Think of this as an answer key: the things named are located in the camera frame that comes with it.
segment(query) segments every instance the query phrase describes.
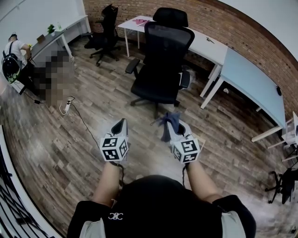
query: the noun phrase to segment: brick wall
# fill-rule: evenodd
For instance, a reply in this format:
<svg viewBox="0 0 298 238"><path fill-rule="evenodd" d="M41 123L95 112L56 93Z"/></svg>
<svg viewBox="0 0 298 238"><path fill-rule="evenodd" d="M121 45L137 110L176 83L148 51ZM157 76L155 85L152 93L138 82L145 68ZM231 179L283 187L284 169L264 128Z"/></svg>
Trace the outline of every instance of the brick wall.
<svg viewBox="0 0 298 238"><path fill-rule="evenodd" d="M113 3L119 8L117 25L138 15L153 16L160 7L181 9L188 14L189 27L202 32L236 50L263 70L277 85L284 96L287 118L298 112L298 62L270 32L242 12L217 0L83 0L93 31L100 31L94 22L101 17L101 10ZM124 37L123 29L118 34ZM187 59L210 63L193 55Z"/></svg>

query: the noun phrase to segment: office chair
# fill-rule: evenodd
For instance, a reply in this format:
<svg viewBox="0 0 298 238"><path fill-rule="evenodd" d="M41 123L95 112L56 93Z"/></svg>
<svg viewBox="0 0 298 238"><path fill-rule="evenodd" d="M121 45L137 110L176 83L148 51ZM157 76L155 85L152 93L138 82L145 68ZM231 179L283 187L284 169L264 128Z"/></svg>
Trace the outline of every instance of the office chair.
<svg viewBox="0 0 298 238"><path fill-rule="evenodd" d="M164 17L164 12L171 16L172 21ZM195 38L195 34L185 28L188 26L187 14L183 12L184 19L176 19L175 15L181 15L180 10L172 8L158 9L153 20L145 25L146 52L144 66L137 71L139 59L132 60L125 72L135 74L135 81L131 92L137 96L130 103L149 100L155 103L154 117L158 117L158 104L174 104L179 106L176 100L178 90L188 87L190 83L189 72L182 70L182 61L189 46Z"/></svg>
<svg viewBox="0 0 298 238"><path fill-rule="evenodd" d="M88 36L89 42L85 45L86 49L95 49L99 50L90 55L90 58L93 58L93 55L100 54L96 65L99 66L99 61L103 58L105 54L110 56L111 58L118 61L119 59L115 57L111 51L118 49L120 50L120 46L116 46L118 41L118 33L115 29L116 18L118 14L118 8L113 7L112 4L108 5L102 11L103 20L98 20L95 23L101 23L103 27L102 33L85 33L81 36Z"/></svg>
<svg viewBox="0 0 298 238"><path fill-rule="evenodd" d="M270 189L265 189L265 192L275 190L273 199L269 200L268 203L273 203L278 193L283 195L282 204L285 204L289 198L291 201L291 195L295 187L295 180L298 180L298 170L287 169L284 174L279 174L280 179L278 179L275 171L270 172L270 174L274 174L276 186Z"/></svg>

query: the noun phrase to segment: person's legs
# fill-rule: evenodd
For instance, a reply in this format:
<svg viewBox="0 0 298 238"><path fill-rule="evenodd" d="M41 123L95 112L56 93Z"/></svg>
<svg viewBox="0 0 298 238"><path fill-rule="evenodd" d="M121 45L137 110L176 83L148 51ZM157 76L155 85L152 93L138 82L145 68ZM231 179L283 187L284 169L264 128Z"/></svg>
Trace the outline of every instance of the person's legs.
<svg viewBox="0 0 298 238"><path fill-rule="evenodd" d="M33 83L33 70L34 66L30 62L27 63L27 65L22 69L20 73L20 77L18 80L27 88L29 89L34 95L38 96L39 92L35 88L35 85Z"/></svg>

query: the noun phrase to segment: chair armrest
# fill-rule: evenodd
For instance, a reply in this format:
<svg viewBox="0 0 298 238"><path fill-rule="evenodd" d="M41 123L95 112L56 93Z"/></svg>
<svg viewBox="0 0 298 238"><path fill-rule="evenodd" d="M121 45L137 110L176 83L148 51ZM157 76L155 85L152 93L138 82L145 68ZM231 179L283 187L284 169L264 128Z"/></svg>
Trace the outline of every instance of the chair armrest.
<svg viewBox="0 0 298 238"><path fill-rule="evenodd" d="M135 73L135 77L137 77L137 76L138 76L138 71L137 71L136 67L137 67L137 65L140 63L140 61L141 61L141 60L139 60L139 59L137 59L137 58L133 59L133 60L129 63L129 65L127 65L127 67L126 67L126 69L125 69L125 72L126 72L126 73L130 73L130 74L132 74L132 72L134 72L134 73Z"/></svg>
<svg viewBox="0 0 298 238"><path fill-rule="evenodd" d="M180 87L187 88L190 85L190 73L186 70L182 71Z"/></svg>
<svg viewBox="0 0 298 238"><path fill-rule="evenodd" d="M90 35L93 35L93 33L92 32L88 32L88 33L84 33L84 34L81 34L81 36L83 37L83 36L90 36Z"/></svg>

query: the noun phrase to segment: forearm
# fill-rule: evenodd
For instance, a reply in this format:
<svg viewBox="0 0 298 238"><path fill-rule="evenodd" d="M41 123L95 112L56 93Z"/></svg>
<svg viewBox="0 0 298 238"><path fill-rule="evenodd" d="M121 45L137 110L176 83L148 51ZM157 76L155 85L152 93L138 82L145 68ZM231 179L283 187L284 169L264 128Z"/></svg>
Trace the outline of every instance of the forearm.
<svg viewBox="0 0 298 238"><path fill-rule="evenodd" d="M221 198L215 183L205 172L198 161L191 162L187 169L188 178L192 191L199 199L212 203Z"/></svg>
<svg viewBox="0 0 298 238"><path fill-rule="evenodd" d="M107 162L92 201L111 207L113 205L112 199L115 199L119 192L119 177L119 167Z"/></svg>
<svg viewBox="0 0 298 238"><path fill-rule="evenodd" d="M26 50L27 59L31 58L31 50L30 48Z"/></svg>

